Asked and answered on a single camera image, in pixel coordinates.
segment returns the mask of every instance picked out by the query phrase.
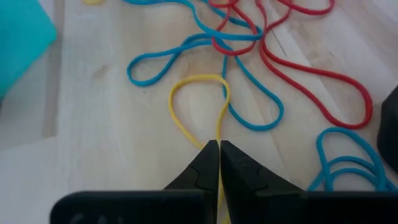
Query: rubber band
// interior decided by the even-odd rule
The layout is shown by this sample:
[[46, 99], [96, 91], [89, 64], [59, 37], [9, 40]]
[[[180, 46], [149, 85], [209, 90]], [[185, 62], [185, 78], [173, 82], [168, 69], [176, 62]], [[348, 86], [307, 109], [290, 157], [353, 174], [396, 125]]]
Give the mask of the rubber band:
[[[216, 30], [221, 31], [224, 28], [224, 26], [226, 25], [226, 22], [228, 21], [228, 17], [229, 17], [229, 15], [231, 13], [231, 10], [233, 10], [233, 11], [235, 11], [238, 14], [238, 16], [240, 16], [243, 20], [245, 20], [249, 24], [250, 29], [252, 30], [254, 35], [258, 34], [258, 31], [256, 29], [256, 25], [254, 25], [253, 21], [250, 20], [250, 18], [248, 18], [248, 16], [245, 15], [245, 13], [243, 13], [239, 8], [237, 8], [235, 6], [235, 4], [237, 2], [239, 2], [239, 0], [229, 0], [229, 3], [227, 3], [227, 4], [215, 4], [215, 3], [213, 3], [212, 0], [208, 0], [208, 4], [211, 7], [215, 7], [215, 8], [224, 8], [224, 7], [226, 7], [227, 8], [226, 17], [221, 22], [221, 24], [216, 28]], [[217, 51], [219, 51], [222, 54], [229, 55], [229, 56], [238, 56], [238, 55], [242, 55], [242, 54], [248, 53], [256, 45], [256, 41], [254, 41], [249, 47], [246, 47], [244, 49], [241, 49], [241, 50], [227, 50], [227, 49], [222, 48], [220, 45], [218, 45], [215, 37], [211, 38], [211, 43], [213, 44], [213, 47]]]
[[[207, 34], [210, 34], [211, 36], [214, 36], [216, 38], [219, 39], [224, 39], [224, 40], [259, 40], [262, 37], [262, 32], [260, 32], [260, 29], [257, 28], [258, 34], [256, 35], [250, 35], [250, 34], [228, 34], [228, 33], [223, 33], [220, 32], [218, 30], [214, 30], [206, 25], [204, 25], [204, 23], [201, 22], [201, 20], [199, 19], [197, 12], [196, 12], [196, 8], [195, 5], [192, 4], [189, 1], [186, 0], [146, 0], [146, 1], [140, 1], [140, 0], [124, 0], [128, 3], [131, 4], [137, 4], [137, 5], [151, 5], [151, 4], [160, 4], [160, 3], [179, 3], [179, 4], [183, 4], [185, 6], [187, 6], [188, 8], [191, 9], [192, 11], [192, 15], [193, 18], [195, 20], [195, 22], [197, 23], [198, 27], [205, 31]], [[212, 9], [218, 14], [218, 15], [224, 15], [225, 13], [223, 13], [222, 11], [213, 8]], [[239, 26], [244, 26], [247, 27], [248, 24], [241, 21], [241, 22], [236, 22], [237, 19], [229, 19], [229, 21], [231, 21], [233, 24], [239, 25]]]
[[[224, 106], [221, 109], [220, 115], [218, 116], [217, 119], [217, 125], [216, 125], [216, 140], [220, 142], [221, 140], [221, 127], [222, 127], [222, 122], [223, 122], [223, 117], [225, 115], [226, 109], [228, 107], [229, 102], [231, 101], [231, 90], [229, 88], [228, 83], [226, 80], [219, 75], [195, 75], [191, 76], [188, 78], [184, 78], [183, 80], [180, 80], [178, 83], [174, 85], [172, 90], [169, 93], [169, 111], [170, 115], [174, 121], [174, 123], [177, 125], [177, 127], [184, 133], [184, 135], [192, 142], [193, 145], [195, 145], [198, 149], [203, 149], [205, 147], [204, 144], [200, 143], [199, 141], [196, 140], [196, 138], [191, 134], [181, 123], [181, 121], [177, 118], [177, 115], [175, 114], [174, 108], [173, 108], [173, 98], [174, 94], [177, 90], [179, 90], [181, 87], [183, 87], [186, 84], [192, 83], [192, 82], [199, 82], [199, 81], [208, 81], [208, 80], [213, 80], [213, 81], [218, 81], [223, 84], [224, 88], [226, 89], [226, 100], [224, 103]], [[220, 196], [218, 197], [218, 209], [221, 207], [221, 202], [224, 200], [224, 189], [223, 189], [223, 184], [220, 181], [218, 185], [218, 190], [220, 192]], [[223, 223], [229, 223], [229, 215], [227, 218], [224, 219]]]
[[[341, 156], [328, 162], [326, 159], [325, 150], [322, 146], [323, 138], [328, 133], [341, 133], [351, 138], [356, 144], [358, 144], [365, 150], [365, 152], [369, 155], [370, 159], [372, 160], [373, 164], [370, 164], [369, 162], [363, 159], [353, 156]], [[325, 180], [325, 190], [333, 191], [333, 181], [338, 176], [348, 173], [357, 174], [360, 175], [361, 177], [364, 177], [366, 180], [372, 183], [376, 187], [376, 190], [378, 191], [398, 190], [397, 187], [386, 177], [383, 163], [377, 152], [363, 138], [361, 138], [355, 132], [349, 129], [336, 127], [324, 130], [322, 133], [320, 133], [320, 135], [317, 138], [317, 151], [319, 154], [319, 160], [321, 162], [322, 170], [319, 172], [317, 177], [308, 187], [308, 190], [315, 190], [321, 184], [321, 182]], [[371, 172], [371, 174], [357, 168], [339, 169], [331, 174], [330, 167], [339, 162], [354, 162], [366, 168], [368, 171]]]
[[[303, 12], [303, 13], [307, 13], [309, 15], [322, 15], [322, 14], [326, 14], [326, 13], [330, 12], [333, 9], [333, 7], [335, 5], [335, 0], [329, 0], [330, 6], [328, 8], [326, 8], [326, 9], [324, 9], [324, 10], [319, 10], [319, 11], [318, 10], [303, 10], [304, 8], [298, 7], [297, 5], [292, 4], [292, 0], [279, 0], [279, 2], [287, 5], [289, 7], [289, 10], [286, 12], [286, 14], [281, 19], [279, 19], [278, 21], [275, 21], [272, 24], [270, 24], [269, 26], [267, 26], [267, 13], [266, 13], [266, 10], [264, 9], [264, 6], [261, 4], [261, 1], [260, 0], [256, 0], [256, 5], [260, 9], [261, 14], [263, 15], [263, 19], [264, 19], [264, 35], [263, 35], [263, 37], [262, 37], [262, 39], [260, 41], [261, 42], [261, 44], [260, 44], [260, 56], [261, 56], [262, 61], [264, 62], [264, 64], [267, 66], [267, 68], [270, 71], [272, 71], [278, 77], [280, 77], [281, 79], [283, 79], [285, 82], [287, 82], [288, 84], [292, 85], [296, 89], [300, 90], [308, 98], [310, 98], [316, 104], [316, 106], [320, 109], [320, 111], [322, 112], [324, 117], [330, 123], [332, 123], [332, 124], [334, 124], [336, 126], [340, 126], [340, 127], [344, 127], [344, 128], [348, 128], [348, 129], [359, 129], [359, 128], [365, 127], [370, 122], [370, 120], [372, 118], [373, 103], [372, 103], [372, 98], [371, 98], [368, 90], [362, 84], [360, 84], [355, 79], [347, 77], [346, 75], [343, 75], [343, 74], [340, 74], [340, 73], [330, 72], [330, 71], [321, 70], [321, 69], [312, 68], [312, 67], [306, 67], [306, 66], [303, 66], [303, 65], [299, 65], [299, 64], [296, 64], [296, 63], [281, 59], [278, 56], [274, 55], [267, 48], [267, 45], [266, 45], [266, 40], [265, 40], [266, 39], [266, 35], [274, 27], [276, 27], [279, 24], [281, 24], [284, 21], [286, 21], [286, 19], [288, 19], [289, 15], [290, 15], [290, 12], [291, 12], [292, 9], [298, 10], [298, 11]], [[346, 83], [354, 86], [362, 94], [362, 97], [363, 97], [364, 102], [365, 102], [365, 116], [364, 116], [364, 119], [362, 120], [362, 122], [360, 122], [358, 124], [347, 124], [347, 123], [344, 123], [344, 122], [336, 119], [326, 109], [325, 105], [323, 105], [323, 103], [311, 91], [309, 91], [304, 86], [302, 86], [301, 84], [297, 83], [296, 81], [294, 81], [293, 79], [291, 79], [290, 77], [285, 75], [283, 72], [278, 70], [275, 66], [273, 66], [273, 64], [271, 64], [271, 62], [269, 61], [268, 58], [270, 58], [272, 61], [274, 61], [276, 63], [279, 63], [281, 65], [285, 65], [285, 66], [293, 68], [293, 69], [297, 69], [297, 70], [301, 70], [301, 71], [304, 71], [304, 72], [313, 73], [313, 74], [316, 74], [316, 75], [321, 75], [321, 76], [324, 76], [324, 77], [335, 78], [335, 79], [341, 80], [343, 82], [346, 82]]]
[[[137, 85], [137, 86], [148, 86], [148, 85], [153, 85], [156, 82], [158, 82], [170, 69], [174, 61], [178, 58], [178, 56], [181, 54], [182, 51], [192, 49], [194, 47], [202, 46], [202, 45], [211, 45], [211, 42], [209, 41], [211, 39], [211, 36], [208, 34], [196, 34], [188, 37], [187, 39], [184, 40], [181, 46], [166, 50], [164, 52], [158, 52], [158, 53], [145, 53], [142, 55], [137, 56], [135, 59], [131, 61], [129, 66], [127, 67], [127, 75], [130, 79], [130, 81]], [[223, 48], [232, 50], [229, 46], [227, 46], [222, 40], [218, 40], [218, 44], [221, 45]], [[155, 57], [162, 57], [166, 55], [171, 55], [171, 59], [166, 63], [165, 67], [153, 78], [150, 78], [148, 80], [143, 80], [139, 81], [133, 78], [132, 76], [132, 69], [134, 66], [139, 63], [141, 60], [144, 60], [146, 58], [155, 58]], [[258, 124], [252, 124], [243, 119], [239, 113], [234, 109], [233, 105], [230, 103], [228, 105], [228, 109], [231, 112], [231, 114], [234, 116], [236, 120], [238, 120], [239, 123], [241, 123], [243, 126], [247, 127], [248, 129], [251, 129], [253, 131], [267, 131], [270, 130], [271, 128], [276, 127], [280, 121], [283, 118], [284, 115], [284, 106], [282, 101], [271, 91], [269, 91], [264, 85], [262, 85], [250, 72], [247, 70], [247, 68], [243, 65], [242, 61], [238, 56], [234, 57], [236, 63], [238, 64], [238, 67], [242, 70], [242, 72], [249, 78], [249, 80], [258, 88], [260, 89], [265, 95], [267, 95], [272, 101], [274, 101], [279, 109], [279, 115], [278, 117], [271, 123], [265, 124], [265, 125], [258, 125]], [[226, 71], [228, 67], [228, 57], [224, 56], [224, 61], [223, 61], [223, 71], [222, 71], [222, 77], [226, 78]]]

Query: wooden surface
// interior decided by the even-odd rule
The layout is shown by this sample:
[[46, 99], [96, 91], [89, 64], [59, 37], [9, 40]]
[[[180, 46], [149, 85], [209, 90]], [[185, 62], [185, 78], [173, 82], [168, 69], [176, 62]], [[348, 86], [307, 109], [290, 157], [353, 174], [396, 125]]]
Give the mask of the wooden surface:
[[[202, 21], [216, 27], [221, 19], [199, 0], [192, 2]], [[327, 0], [295, 2], [312, 8], [327, 5]], [[184, 53], [154, 86], [139, 88], [127, 79], [126, 66], [136, 55], [175, 47], [200, 32], [184, 6], [133, 6], [119, 0], [99, 6], [86, 6], [80, 0], [41, 3], [59, 38], [2, 104], [0, 223], [46, 223], [53, 203], [77, 190], [165, 187], [198, 153], [171, 120], [167, 95], [183, 77], [221, 71], [222, 55], [200, 47]], [[271, 21], [286, 10], [275, 0], [264, 3]], [[262, 25], [252, 1], [241, 1], [239, 6]], [[368, 88], [374, 116], [357, 133], [374, 147], [381, 102], [398, 84], [397, 15], [397, 1], [337, 0], [328, 16], [295, 12], [267, 38], [271, 50], [283, 58], [346, 73]], [[232, 25], [225, 31], [249, 32]], [[247, 45], [232, 43], [234, 48]], [[152, 77], [167, 59], [145, 60], [134, 74], [140, 79]], [[272, 131], [254, 133], [228, 113], [223, 138], [305, 189], [320, 170], [316, 137], [331, 124], [312, 101], [268, 71], [257, 50], [242, 59], [281, 98], [285, 116]], [[362, 120], [363, 100], [353, 87], [278, 67], [313, 91], [337, 118], [349, 123]], [[259, 124], [275, 119], [276, 105], [234, 63], [227, 79], [232, 102], [244, 118]], [[183, 123], [205, 142], [215, 138], [223, 101], [219, 85], [199, 83], [182, 88], [175, 106]], [[366, 158], [358, 146], [338, 134], [325, 139], [325, 149], [329, 159], [348, 154]], [[339, 178], [335, 186], [372, 189], [351, 175]]]

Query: tangled rubber bands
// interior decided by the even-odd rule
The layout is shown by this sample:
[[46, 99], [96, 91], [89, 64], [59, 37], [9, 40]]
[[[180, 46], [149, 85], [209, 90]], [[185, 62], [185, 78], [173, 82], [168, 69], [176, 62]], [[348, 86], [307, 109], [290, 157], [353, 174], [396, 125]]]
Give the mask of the tangled rubber bands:
[[[284, 4], [285, 6], [288, 7], [287, 12], [277, 21], [267, 24], [267, 13], [264, 8], [264, 6], [261, 3], [261, 0], [255, 0], [255, 4], [257, 8], [260, 10], [263, 20], [264, 20], [264, 27], [261, 29], [260, 27], [256, 26], [250, 18], [245, 15], [238, 7], [237, 3], [239, 0], [228, 0], [227, 3], [224, 4], [217, 4], [213, 0], [201, 0], [209, 7], [213, 12], [215, 12], [217, 15], [223, 18], [222, 22], [219, 24], [219, 26], [216, 29], [212, 29], [204, 23], [199, 20], [196, 12], [195, 5], [191, 3], [190, 1], [186, 0], [146, 0], [146, 1], [139, 1], [139, 0], [125, 0], [126, 2], [129, 2], [131, 4], [137, 4], [137, 5], [150, 5], [150, 4], [159, 4], [159, 3], [177, 3], [177, 4], [183, 4], [187, 6], [188, 8], [191, 9], [192, 14], [193, 14], [193, 19], [197, 23], [197, 26], [204, 32], [201, 34], [195, 34], [192, 35], [188, 38], [186, 38], [182, 44], [178, 47], [165, 50], [163, 52], [154, 52], [154, 53], [145, 53], [142, 55], [138, 55], [136, 58], [134, 58], [131, 63], [127, 67], [127, 75], [130, 79], [130, 81], [137, 85], [137, 86], [149, 86], [157, 83], [171, 68], [171, 66], [174, 64], [176, 59], [180, 56], [180, 54], [186, 50], [190, 50], [195, 47], [199, 46], [204, 46], [204, 45], [212, 45], [214, 49], [216, 49], [218, 52], [224, 55], [224, 60], [223, 60], [223, 68], [221, 72], [221, 77], [217, 75], [197, 75], [197, 76], [192, 76], [188, 77], [180, 82], [178, 82], [172, 91], [170, 92], [169, 96], [169, 110], [172, 118], [176, 122], [177, 126], [182, 130], [184, 135], [186, 135], [191, 142], [196, 145], [196, 147], [200, 148], [202, 147], [202, 144], [200, 144], [182, 125], [182, 123], [178, 120], [176, 117], [174, 110], [173, 110], [173, 103], [172, 103], [172, 97], [177, 89], [179, 89], [181, 86], [184, 84], [190, 83], [190, 82], [195, 82], [199, 80], [216, 80], [219, 81], [223, 84], [223, 94], [224, 97], [226, 98], [226, 103], [220, 113], [219, 120], [217, 122], [217, 139], [220, 139], [221, 137], [221, 120], [224, 115], [224, 112], [226, 110], [226, 107], [228, 106], [229, 112], [235, 117], [235, 119], [241, 123], [243, 126], [253, 130], [253, 131], [267, 131], [270, 130], [274, 127], [276, 127], [280, 121], [282, 120], [282, 117], [284, 115], [284, 106], [281, 102], [281, 100], [273, 94], [271, 91], [269, 91], [264, 85], [262, 85], [252, 74], [251, 72], [244, 66], [242, 61], [240, 60], [239, 56], [245, 53], [250, 52], [255, 46], [256, 42], [259, 41], [259, 55], [264, 62], [265, 66], [275, 75], [283, 79], [285, 82], [288, 84], [292, 85], [296, 89], [300, 90], [304, 95], [306, 95], [308, 98], [310, 98], [320, 109], [324, 117], [332, 124], [335, 126], [339, 126], [340, 128], [329, 128], [326, 129], [324, 132], [322, 132], [317, 140], [317, 150], [319, 153], [321, 165], [322, 165], [322, 170], [315, 178], [313, 183], [309, 186], [309, 190], [315, 190], [320, 183], [325, 180], [325, 190], [333, 190], [333, 180], [338, 177], [341, 174], [345, 173], [354, 173], [358, 174], [370, 181], [372, 184], [376, 186], [376, 190], [396, 190], [396, 187], [392, 184], [390, 180], [387, 179], [385, 175], [385, 171], [382, 165], [382, 161], [380, 160], [379, 156], [375, 152], [375, 150], [362, 138], [360, 138], [357, 134], [354, 132], [350, 131], [349, 129], [359, 129], [365, 127], [371, 119], [372, 112], [373, 112], [373, 103], [371, 96], [367, 89], [362, 86], [358, 81], [354, 80], [353, 78], [347, 77], [346, 75], [336, 73], [336, 72], [331, 72], [331, 71], [326, 71], [326, 70], [321, 70], [318, 68], [312, 68], [312, 67], [306, 67], [303, 65], [299, 65], [287, 60], [284, 60], [282, 58], [279, 58], [278, 56], [274, 55], [267, 47], [266, 44], [266, 35], [275, 27], [278, 25], [282, 24], [285, 22], [289, 16], [292, 10], [307, 14], [307, 15], [312, 15], [312, 16], [321, 16], [328, 14], [334, 7], [335, 5], [335, 0], [329, 0], [330, 5], [326, 9], [322, 10], [314, 10], [314, 9], [306, 9], [304, 7], [298, 6], [293, 3], [293, 0], [278, 0], [281, 4]], [[231, 13], [235, 12], [241, 19], [235, 18], [231, 16]], [[227, 22], [231, 22], [232, 24], [236, 24], [238, 26], [242, 26], [245, 28], [248, 28], [251, 30], [252, 34], [229, 34], [229, 33], [224, 33], [222, 32], [222, 29], [226, 25]], [[230, 46], [225, 44], [224, 40], [248, 40], [252, 41], [252, 44], [249, 47], [239, 49], [239, 50], [233, 50]], [[147, 79], [147, 80], [136, 80], [133, 77], [133, 70], [134, 67], [144, 59], [148, 58], [157, 58], [157, 57], [163, 57], [171, 55], [171, 59], [166, 63], [165, 67], [154, 77]], [[234, 60], [238, 67], [242, 70], [242, 72], [247, 76], [247, 78], [253, 82], [253, 84], [260, 89], [265, 95], [267, 95], [269, 98], [271, 98], [272, 101], [276, 103], [279, 109], [279, 115], [277, 119], [275, 119], [273, 122], [269, 124], [252, 124], [246, 121], [244, 118], [242, 118], [238, 112], [234, 109], [232, 103], [230, 102], [230, 94], [229, 94], [229, 87], [227, 82], [225, 81], [226, 74], [227, 74], [227, 67], [228, 67], [228, 57], [232, 56], [234, 57]], [[320, 75], [324, 77], [330, 77], [330, 78], [335, 78], [337, 80], [341, 80], [343, 82], [346, 82], [352, 86], [354, 86], [362, 95], [364, 99], [364, 104], [365, 104], [365, 116], [362, 122], [358, 124], [347, 124], [344, 123], [338, 119], [336, 119], [331, 113], [326, 109], [326, 107], [323, 105], [323, 103], [308, 89], [306, 89], [304, 86], [301, 84], [297, 83], [296, 81], [292, 80], [290, 77], [288, 77], [286, 74], [278, 70], [271, 61], [279, 63], [281, 65], [284, 65], [286, 67], [290, 67], [296, 70], [301, 70], [304, 72], [309, 72], [315, 75]], [[359, 144], [370, 156], [373, 165], [366, 162], [365, 160], [359, 159], [357, 157], [351, 157], [351, 156], [342, 156], [338, 157], [336, 159], [333, 159], [330, 162], [327, 162], [325, 153], [323, 151], [323, 146], [322, 146], [322, 139], [326, 133], [330, 132], [338, 132], [338, 133], [343, 133], [350, 137], [353, 141], [355, 141], [357, 144]], [[345, 168], [345, 169], [340, 169], [338, 171], [335, 171], [334, 173], [330, 173], [330, 166], [333, 166], [337, 162], [354, 162], [357, 163], [367, 170], [370, 171], [371, 174], [368, 172], [365, 172], [361, 169], [355, 169], [355, 168]]]

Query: teal cloth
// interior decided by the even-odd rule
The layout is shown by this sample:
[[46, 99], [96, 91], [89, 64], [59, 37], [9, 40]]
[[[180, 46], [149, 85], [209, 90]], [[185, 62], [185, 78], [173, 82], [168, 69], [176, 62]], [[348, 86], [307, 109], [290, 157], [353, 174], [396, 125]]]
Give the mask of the teal cloth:
[[0, 0], [0, 99], [56, 38], [37, 0]]

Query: black object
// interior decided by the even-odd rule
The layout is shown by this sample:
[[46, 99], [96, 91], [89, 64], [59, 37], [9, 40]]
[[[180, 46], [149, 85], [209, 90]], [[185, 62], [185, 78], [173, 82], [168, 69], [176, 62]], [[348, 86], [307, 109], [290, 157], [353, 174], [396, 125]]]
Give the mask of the black object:
[[221, 176], [232, 224], [381, 223], [396, 218], [397, 193], [306, 192], [228, 141], [221, 142]]
[[381, 106], [377, 147], [382, 158], [398, 173], [398, 86]]
[[[51, 224], [216, 223], [219, 149], [210, 141], [165, 190], [81, 192], [61, 199]], [[395, 219], [398, 194], [305, 192], [221, 142], [221, 175], [232, 224], [381, 223]]]
[[54, 205], [50, 223], [216, 223], [219, 161], [210, 141], [165, 190], [74, 193]]

